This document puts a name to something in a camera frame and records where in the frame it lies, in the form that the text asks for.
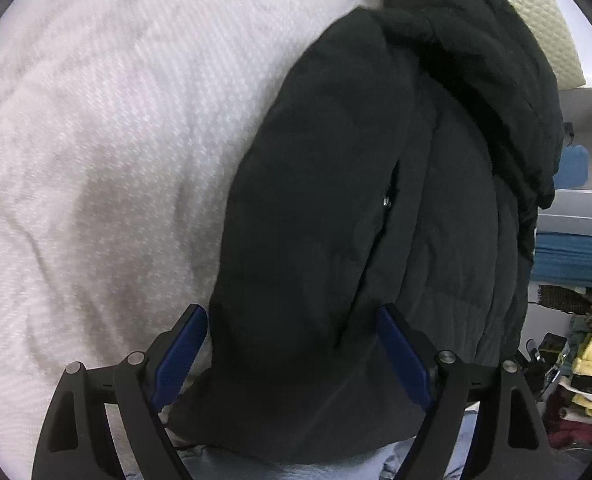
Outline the cream quilted headboard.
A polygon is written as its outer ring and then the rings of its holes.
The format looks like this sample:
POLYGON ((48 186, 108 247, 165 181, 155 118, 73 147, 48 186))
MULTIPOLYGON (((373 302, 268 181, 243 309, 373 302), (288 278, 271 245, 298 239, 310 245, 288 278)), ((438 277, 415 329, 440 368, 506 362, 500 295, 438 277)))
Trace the cream quilted headboard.
POLYGON ((582 87, 584 72, 578 52, 556 0, 508 0, 546 55, 560 90, 582 87))

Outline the black puffer jacket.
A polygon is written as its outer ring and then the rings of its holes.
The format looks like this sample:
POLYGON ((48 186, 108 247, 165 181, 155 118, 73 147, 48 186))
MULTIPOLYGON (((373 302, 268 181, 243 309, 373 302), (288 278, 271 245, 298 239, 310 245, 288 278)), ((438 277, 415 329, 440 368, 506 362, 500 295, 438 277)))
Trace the black puffer jacket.
POLYGON ((383 0, 335 22, 238 166, 211 366, 171 431, 284 464, 414 436, 378 310, 467 363, 512 356, 563 139, 554 73, 508 0, 383 0))

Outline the grey white wardrobe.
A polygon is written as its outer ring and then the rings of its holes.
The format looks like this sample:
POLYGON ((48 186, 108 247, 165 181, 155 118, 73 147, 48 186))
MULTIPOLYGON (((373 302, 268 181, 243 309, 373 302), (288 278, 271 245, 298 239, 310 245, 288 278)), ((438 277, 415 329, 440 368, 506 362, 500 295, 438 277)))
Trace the grey white wardrobe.
POLYGON ((535 282, 592 287, 592 89, 560 93, 564 143, 552 205, 539 212, 535 282))

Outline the light blue jeans legs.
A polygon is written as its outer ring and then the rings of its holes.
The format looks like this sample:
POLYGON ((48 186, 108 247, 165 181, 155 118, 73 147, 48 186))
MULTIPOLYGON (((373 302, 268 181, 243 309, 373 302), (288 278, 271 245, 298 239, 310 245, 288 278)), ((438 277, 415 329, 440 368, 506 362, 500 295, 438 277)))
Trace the light blue jeans legs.
POLYGON ((311 465, 289 465, 252 460, 241 455, 196 446, 181 451, 179 457, 194 479, 393 479, 411 451, 415 437, 388 444, 346 460, 311 465))

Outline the plaid hanging garment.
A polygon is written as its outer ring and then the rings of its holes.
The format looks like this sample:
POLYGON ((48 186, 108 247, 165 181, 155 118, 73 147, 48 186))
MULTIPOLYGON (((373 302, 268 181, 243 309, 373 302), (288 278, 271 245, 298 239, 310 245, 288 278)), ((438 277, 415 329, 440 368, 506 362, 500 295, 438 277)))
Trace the plaid hanging garment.
POLYGON ((579 315, 592 329, 592 287, 585 292, 576 292, 563 286, 539 285, 538 304, 568 314, 579 315))

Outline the blue curtain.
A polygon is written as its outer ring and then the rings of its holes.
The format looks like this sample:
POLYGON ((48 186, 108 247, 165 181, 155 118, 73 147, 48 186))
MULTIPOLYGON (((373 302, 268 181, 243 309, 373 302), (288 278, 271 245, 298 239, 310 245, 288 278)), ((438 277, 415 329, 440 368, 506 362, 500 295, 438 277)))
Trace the blue curtain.
POLYGON ((592 287, 592 236, 538 233, 531 281, 592 287))

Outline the grey bed duvet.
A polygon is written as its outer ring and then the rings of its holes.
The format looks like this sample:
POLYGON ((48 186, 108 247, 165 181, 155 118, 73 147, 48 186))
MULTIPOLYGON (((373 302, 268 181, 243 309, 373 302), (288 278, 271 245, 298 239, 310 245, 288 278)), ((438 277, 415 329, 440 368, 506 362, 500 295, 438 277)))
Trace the grey bed duvet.
POLYGON ((65 366, 214 288, 238 163, 296 60, 380 0, 15 0, 0 19, 0 465, 30 476, 65 366))

